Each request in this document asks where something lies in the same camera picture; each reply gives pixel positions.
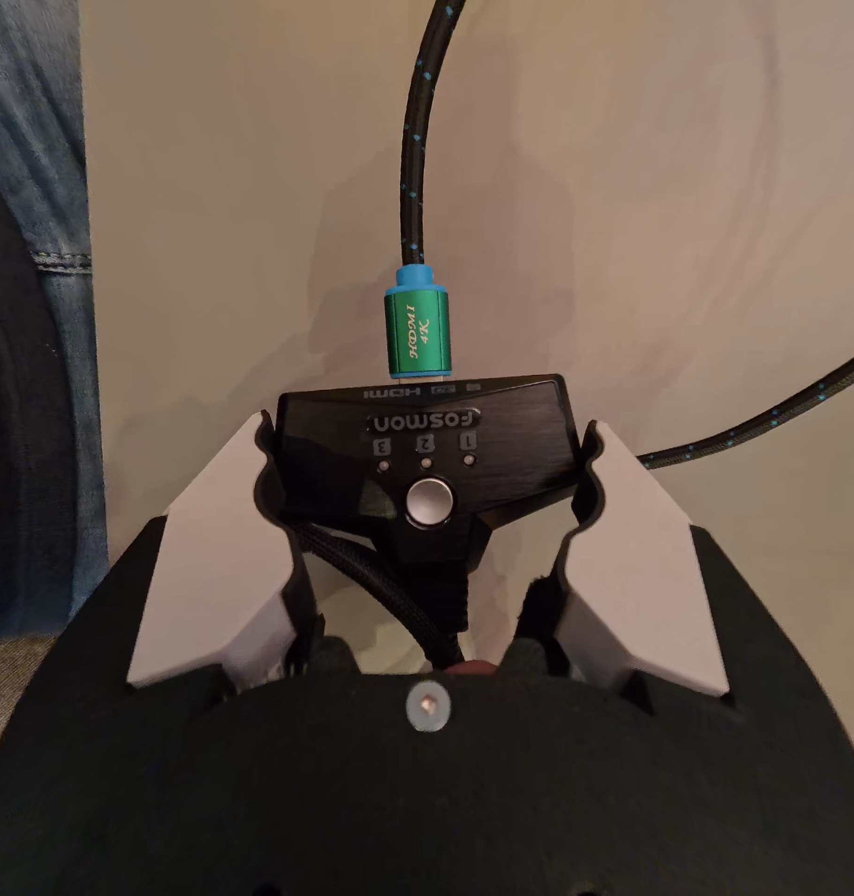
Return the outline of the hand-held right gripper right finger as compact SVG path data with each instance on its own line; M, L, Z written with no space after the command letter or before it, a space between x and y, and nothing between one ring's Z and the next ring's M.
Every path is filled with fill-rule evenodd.
M553 637L579 682L619 690L636 672L712 697L730 689L691 521L604 422L589 422L553 574Z

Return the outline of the person's leg in jeans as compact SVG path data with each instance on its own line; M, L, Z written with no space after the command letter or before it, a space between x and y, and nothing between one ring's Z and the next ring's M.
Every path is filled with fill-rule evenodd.
M74 1L0 1L0 640L55 635L108 543Z

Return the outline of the black hdmi switch box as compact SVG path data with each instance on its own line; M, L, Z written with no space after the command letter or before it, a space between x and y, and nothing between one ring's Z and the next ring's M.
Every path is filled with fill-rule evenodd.
M559 375L288 392L270 447L279 519L437 669L463 659L492 532L572 498L582 466Z

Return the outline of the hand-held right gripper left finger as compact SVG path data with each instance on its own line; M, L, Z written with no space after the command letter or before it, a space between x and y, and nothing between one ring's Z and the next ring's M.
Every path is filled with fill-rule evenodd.
M127 676L134 687L218 665L239 689L283 678L310 635L310 581L276 518L266 411L172 502Z

